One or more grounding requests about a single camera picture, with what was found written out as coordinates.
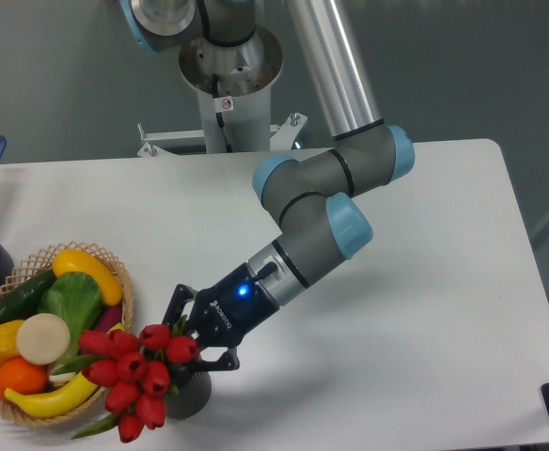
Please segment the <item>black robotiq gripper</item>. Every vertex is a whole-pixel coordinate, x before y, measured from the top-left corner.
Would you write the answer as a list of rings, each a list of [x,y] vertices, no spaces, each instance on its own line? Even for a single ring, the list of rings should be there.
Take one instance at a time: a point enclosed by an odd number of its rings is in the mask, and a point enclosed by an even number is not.
[[[240,368],[237,348],[243,338],[279,310],[259,283],[278,273],[273,262],[253,273],[242,264],[210,288],[200,291],[184,284],[175,286],[162,320],[171,331],[182,318],[185,305],[194,303],[185,332],[201,349],[227,348],[215,361],[199,359],[195,372],[235,371]]]

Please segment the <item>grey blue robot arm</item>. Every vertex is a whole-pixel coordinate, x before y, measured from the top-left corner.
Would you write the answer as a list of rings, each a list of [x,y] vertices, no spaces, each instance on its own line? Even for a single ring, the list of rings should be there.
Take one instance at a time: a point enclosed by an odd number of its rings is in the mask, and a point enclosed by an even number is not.
[[[153,54],[178,48],[196,92],[206,150],[251,152],[271,144],[271,87],[282,69],[276,37],[252,1],[124,1],[136,44]],[[334,145],[303,161],[276,154],[252,178],[278,238],[200,291],[180,285],[165,313],[194,347],[169,360],[187,372],[230,371],[243,338],[372,238],[356,196],[409,173],[415,150],[377,109],[343,5],[287,4]]]

